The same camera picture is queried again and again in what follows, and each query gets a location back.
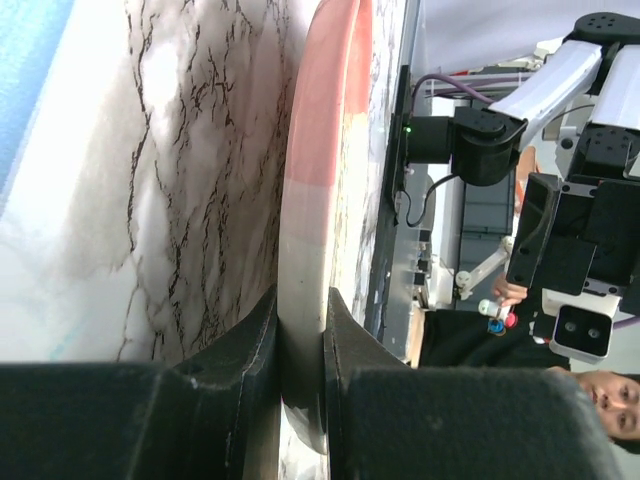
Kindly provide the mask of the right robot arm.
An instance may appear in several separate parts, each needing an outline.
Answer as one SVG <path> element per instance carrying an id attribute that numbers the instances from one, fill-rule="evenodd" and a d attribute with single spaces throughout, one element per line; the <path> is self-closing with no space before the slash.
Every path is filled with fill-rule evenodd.
<path id="1" fill-rule="evenodd" d="M 613 12 L 578 18 L 551 58 L 504 98 L 452 116 L 414 114 L 404 85 L 392 124 L 393 193 L 410 164 L 447 164 L 486 187 L 515 171 L 531 139 L 581 95 L 596 101 L 564 177 L 532 173 L 517 234 L 472 272 L 472 287 L 506 264 L 510 283 L 541 293 L 558 354 L 596 362 L 609 351 L 614 315 L 639 312 L 639 21 Z"/>

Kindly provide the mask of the brown rimmed plate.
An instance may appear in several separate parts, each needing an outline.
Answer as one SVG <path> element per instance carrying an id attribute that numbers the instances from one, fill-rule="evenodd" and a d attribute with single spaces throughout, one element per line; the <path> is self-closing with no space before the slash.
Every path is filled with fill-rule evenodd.
<path id="1" fill-rule="evenodd" d="M 368 161 L 373 7 L 322 1 L 298 72 L 279 232 L 277 315 L 282 398 L 298 438 L 324 454 L 324 348 L 339 180 Z"/>

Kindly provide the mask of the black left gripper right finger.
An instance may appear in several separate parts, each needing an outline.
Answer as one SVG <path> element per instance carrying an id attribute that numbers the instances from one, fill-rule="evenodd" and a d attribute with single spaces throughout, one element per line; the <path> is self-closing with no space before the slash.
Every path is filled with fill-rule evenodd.
<path id="1" fill-rule="evenodd" d="M 334 479 L 621 477 L 586 394 L 544 370 L 413 369 L 331 289 L 324 334 Z"/>

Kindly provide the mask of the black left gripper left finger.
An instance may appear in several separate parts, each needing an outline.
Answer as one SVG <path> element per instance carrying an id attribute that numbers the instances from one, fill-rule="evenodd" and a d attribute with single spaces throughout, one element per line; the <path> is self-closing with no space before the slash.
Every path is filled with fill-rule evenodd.
<path id="1" fill-rule="evenodd" d="M 174 367 L 5 364 L 5 479 L 274 479 L 277 302 Z"/>

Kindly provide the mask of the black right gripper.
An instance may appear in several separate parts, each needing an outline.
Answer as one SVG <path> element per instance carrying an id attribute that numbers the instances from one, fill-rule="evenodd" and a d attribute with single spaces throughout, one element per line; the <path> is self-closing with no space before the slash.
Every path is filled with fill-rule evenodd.
<path id="1" fill-rule="evenodd" d="M 545 343 L 555 319 L 543 312 L 543 289 L 613 294 L 616 311 L 638 314 L 638 183 L 531 175 L 507 279 L 540 293 L 542 321 L 530 333 Z"/>

